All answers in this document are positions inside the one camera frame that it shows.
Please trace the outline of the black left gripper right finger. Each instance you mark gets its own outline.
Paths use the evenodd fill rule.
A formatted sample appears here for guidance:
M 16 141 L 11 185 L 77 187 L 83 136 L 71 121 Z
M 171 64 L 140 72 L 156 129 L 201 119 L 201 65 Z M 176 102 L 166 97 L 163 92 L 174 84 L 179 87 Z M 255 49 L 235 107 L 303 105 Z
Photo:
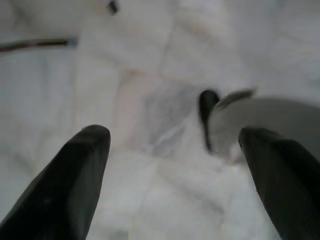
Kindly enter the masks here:
M 320 163 L 300 143 L 243 128 L 239 145 L 259 198 L 283 240 L 320 238 Z

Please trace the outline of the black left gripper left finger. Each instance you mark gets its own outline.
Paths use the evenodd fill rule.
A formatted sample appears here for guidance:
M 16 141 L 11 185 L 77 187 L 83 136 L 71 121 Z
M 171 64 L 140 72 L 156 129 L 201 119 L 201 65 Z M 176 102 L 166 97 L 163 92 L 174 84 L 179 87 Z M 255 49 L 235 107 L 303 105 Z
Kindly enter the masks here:
M 111 133 L 89 125 L 33 179 L 0 223 L 2 240 L 84 240 L 101 194 Z

